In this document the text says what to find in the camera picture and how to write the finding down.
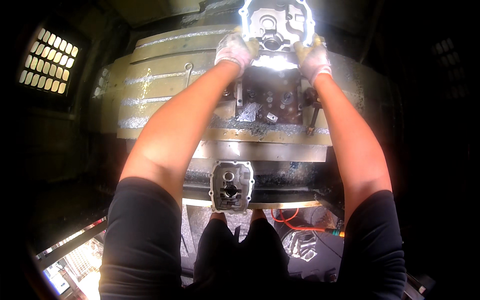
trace bolt hole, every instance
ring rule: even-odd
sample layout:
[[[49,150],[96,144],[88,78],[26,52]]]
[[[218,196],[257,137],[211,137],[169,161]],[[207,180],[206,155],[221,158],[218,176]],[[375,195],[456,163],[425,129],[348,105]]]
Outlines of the bolt hole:
[[[233,175],[232,172],[230,171],[227,171],[223,174],[223,178],[226,180],[226,181],[232,181],[233,178],[235,177],[235,175]]]

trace yellow rubber-coated glove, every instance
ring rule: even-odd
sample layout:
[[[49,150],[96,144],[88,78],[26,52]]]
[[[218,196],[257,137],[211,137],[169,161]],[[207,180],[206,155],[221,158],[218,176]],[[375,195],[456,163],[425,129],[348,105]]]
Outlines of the yellow rubber-coated glove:
[[[218,43],[216,47],[215,65],[221,60],[229,60],[240,66],[238,77],[243,75],[245,68],[250,66],[252,60],[258,55],[258,40],[251,38],[245,42],[242,38],[241,26],[235,27]]]
[[[299,59],[300,71],[303,76],[307,77],[311,85],[320,73],[332,76],[327,47],[318,34],[313,34],[311,47],[304,47],[302,42],[295,42],[293,47]]]

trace work glove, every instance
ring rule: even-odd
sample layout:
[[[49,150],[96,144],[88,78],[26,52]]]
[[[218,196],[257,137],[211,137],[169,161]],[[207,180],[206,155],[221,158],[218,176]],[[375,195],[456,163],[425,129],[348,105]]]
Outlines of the work glove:
[[[307,77],[312,86],[318,74],[325,73],[332,76],[327,47],[318,34],[313,34],[311,47],[304,47],[302,42],[295,42],[293,47],[299,59],[300,72]]]
[[[245,42],[242,38],[241,27],[237,26],[218,43],[216,47],[215,65],[221,60],[229,60],[240,66],[238,77],[243,75],[245,68],[250,66],[258,54],[258,40],[251,38]]]

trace leg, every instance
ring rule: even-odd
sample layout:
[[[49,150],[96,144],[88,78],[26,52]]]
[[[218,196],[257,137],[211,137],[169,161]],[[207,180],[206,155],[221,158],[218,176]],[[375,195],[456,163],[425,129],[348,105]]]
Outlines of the leg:
[[[198,243],[197,260],[193,268],[193,281],[205,282],[213,277],[224,276],[229,272],[222,256],[234,255],[238,241],[227,227],[225,214],[212,213]]]
[[[248,259],[249,274],[265,280],[288,277],[289,258],[275,229],[261,209],[254,210],[247,237],[240,244]]]

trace black shorts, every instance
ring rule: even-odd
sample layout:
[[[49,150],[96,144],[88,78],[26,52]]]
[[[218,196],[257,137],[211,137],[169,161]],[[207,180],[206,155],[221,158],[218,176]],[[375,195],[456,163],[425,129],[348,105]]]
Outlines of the black shorts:
[[[200,238],[193,281],[231,282],[243,276],[263,281],[285,279],[288,260],[280,237],[266,219],[253,221],[240,243],[222,220],[212,219]]]

